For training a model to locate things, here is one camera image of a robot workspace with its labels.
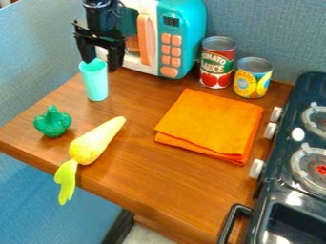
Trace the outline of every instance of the stove knob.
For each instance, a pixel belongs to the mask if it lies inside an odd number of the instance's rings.
[[[269,140],[272,140],[272,138],[276,132],[276,127],[277,127],[276,123],[272,123],[272,122],[268,123],[265,133],[264,133],[264,137]]]
[[[253,179],[258,179],[261,174],[264,164],[265,164],[264,161],[262,161],[260,159],[255,159],[252,167],[250,168],[249,177],[251,177]]]
[[[296,127],[291,132],[291,137],[294,141],[302,141],[304,139],[305,132],[300,128]]]
[[[283,109],[280,107],[274,107],[273,111],[271,113],[270,120],[271,122],[276,123],[278,119],[280,118],[280,115],[282,114]]]

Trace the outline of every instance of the stove burner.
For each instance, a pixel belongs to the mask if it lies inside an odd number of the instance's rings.
[[[303,112],[302,121],[308,130],[326,138],[326,107],[312,103],[310,108]]]
[[[295,179],[306,188],[326,194],[326,150],[303,143],[291,157],[291,169]]]
[[[326,175],[326,166],[325,165],[318,165],[316,167],[316,169],[321,175]]]

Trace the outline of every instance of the toy stove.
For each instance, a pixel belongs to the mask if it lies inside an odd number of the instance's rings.
[[[256,159],[250,171],[258,179],[255,208],[234,204],[217,243],[227,243],[240,214],[250,219],[242,243],[326,243],[326,73],[300,76],[271,121],[271,156]]]

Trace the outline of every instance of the toy broccoli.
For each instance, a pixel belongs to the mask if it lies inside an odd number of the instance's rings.
[[[59,112],[54,105],[48,107],[47,113],[34,118],[34,127],[47,137],[62,135],[71,124],[71,117],[65,112]]]

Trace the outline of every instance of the light blue cup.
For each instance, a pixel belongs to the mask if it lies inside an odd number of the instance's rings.
[[[107,62],[95,58],[90,64],[79,64],[86,95],[91,101],[102,101],[108,97],[108,71]]]

